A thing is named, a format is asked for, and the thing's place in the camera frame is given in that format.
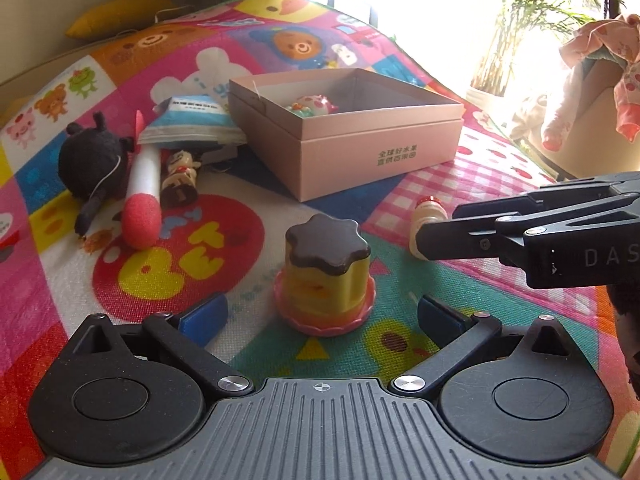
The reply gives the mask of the small white bottle toy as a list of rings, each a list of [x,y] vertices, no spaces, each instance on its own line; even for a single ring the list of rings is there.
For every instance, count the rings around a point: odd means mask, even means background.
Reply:
[[[448,214],[440,201],[433,195],[423,196],[416,201],[410,218],[410,229],[408,238],[409,252],[413,257],[426,261],[422,252],[418,248],[416,236],[419,230],[427,223],[446,221]]]

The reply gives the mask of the white foam rocket toy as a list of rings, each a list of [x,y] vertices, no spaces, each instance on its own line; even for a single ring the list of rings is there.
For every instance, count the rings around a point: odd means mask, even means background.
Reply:
[[[140,110],[134,115],[134,158],[122,207],[122,237],[128,246],[145,250],[155,245],[162,229],[160,175],[162,155],[153,144],[143,144],[145,128]]]

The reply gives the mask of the toy pudding cake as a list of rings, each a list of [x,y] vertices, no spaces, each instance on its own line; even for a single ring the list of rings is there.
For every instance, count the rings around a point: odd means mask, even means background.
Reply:
[[[294,330],[342,336],[367,321],[375,303],[371,247],[352,219],[314,214],[285,233],[285,260],[274,303]]]

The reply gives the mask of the small cartoon boy figurine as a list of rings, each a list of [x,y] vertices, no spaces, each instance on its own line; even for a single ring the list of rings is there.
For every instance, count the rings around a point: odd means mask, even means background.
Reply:
[[[160,186],[160,206],[174,209],[198,199],[196,179],[201,163],[190,152],[178,151],[166,160],[166,174]]]

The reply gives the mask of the pink and teal pig toy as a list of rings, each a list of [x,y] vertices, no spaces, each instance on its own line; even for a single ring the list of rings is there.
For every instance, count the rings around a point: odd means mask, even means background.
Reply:
[[[338,107],[322,94],[300,96],[291,105],[288,105],[286,109],[303,118],[326,116],[338,112]]]

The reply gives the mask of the chair with pink clothes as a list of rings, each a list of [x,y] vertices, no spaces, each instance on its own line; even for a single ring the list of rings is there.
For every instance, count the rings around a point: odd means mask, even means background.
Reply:
[[[513,115],[510,138],[558,180],[639,169],[639,17],[592,21],[560,49],[562,86]]]

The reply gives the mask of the colourful cartoon play mat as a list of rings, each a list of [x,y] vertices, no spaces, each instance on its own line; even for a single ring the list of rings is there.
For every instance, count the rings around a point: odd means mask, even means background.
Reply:
[[[309,0],[230,2],[120,38],[40,84],[1,131],[1,474],[21,479],[42,460],[27,419],[35,386],[82,320],[104,312],[137,323],[222,292],[228,321],[215,356],[255,382],[269,376],[390,380],[435,351],[416,320],[430,295],[465,312],[488,310],[528,324],[559,315],[602,375],[615,403],[600,453],[626,479],[639,474],[639,403],[628,382],[604,288],[531,290],[520,271],[494,260],[426,263],[408,253],[410,214],[435,196],[447,208],[538,188],[549,175],[473,105],[463,109],[450,162],[299,203],[249,148],[198,174],[198,200],[168,211],[157,244],[135,252],[120,236],[120,200],[101,208],[85,237],[80,205],[58,178],[70,122],[94,112],[129,136],[134,116],[152,119],[175,94],[224,102],[229,82],[302,67],[271,44],[274,32],[311,42],[311,66],[358,67],[431,92],[442,86],[397,44],[346,14]],[[359,330],[316,338],[292,330],[272,305],[284,234],[316,212],[358,222],[371,250],[376,301]]]

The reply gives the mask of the pink cardboard box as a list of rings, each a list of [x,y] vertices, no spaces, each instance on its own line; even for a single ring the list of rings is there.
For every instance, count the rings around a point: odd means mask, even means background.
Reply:
[[[370,70],[292,70],[229,84],[235,125],[301,202],[449,162],[457,153],[461,103]],[[286,109],[313,94],[338,112],[303,118]]]

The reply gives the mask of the potted palm plant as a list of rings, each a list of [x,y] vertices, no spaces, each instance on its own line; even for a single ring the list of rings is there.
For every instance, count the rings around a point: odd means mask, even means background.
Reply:
[[[535,32],[563,39],[597,18],[620,12],[624,0],[501,0],[494,30],[466,92],[466,99],[483,108],[506,93],[518,49]]]

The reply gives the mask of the black plush toy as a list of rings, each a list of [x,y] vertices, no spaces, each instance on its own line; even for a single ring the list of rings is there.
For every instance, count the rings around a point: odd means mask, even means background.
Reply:
[[[133,136],[116,136],[104,114],[92,114],[93,127],[70,122],[58,153],[58,177],[73,198],[82,201],[74,231],[85,237],[104,200],[122,189],[128,172]]]

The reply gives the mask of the yellow pillow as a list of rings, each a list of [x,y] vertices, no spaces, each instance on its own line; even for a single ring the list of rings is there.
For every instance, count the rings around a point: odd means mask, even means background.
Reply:
[[[98,41],[154,23],[156,14],[176,5],[172,0],[110,0],[80,14],[66,29],[73,40]]]

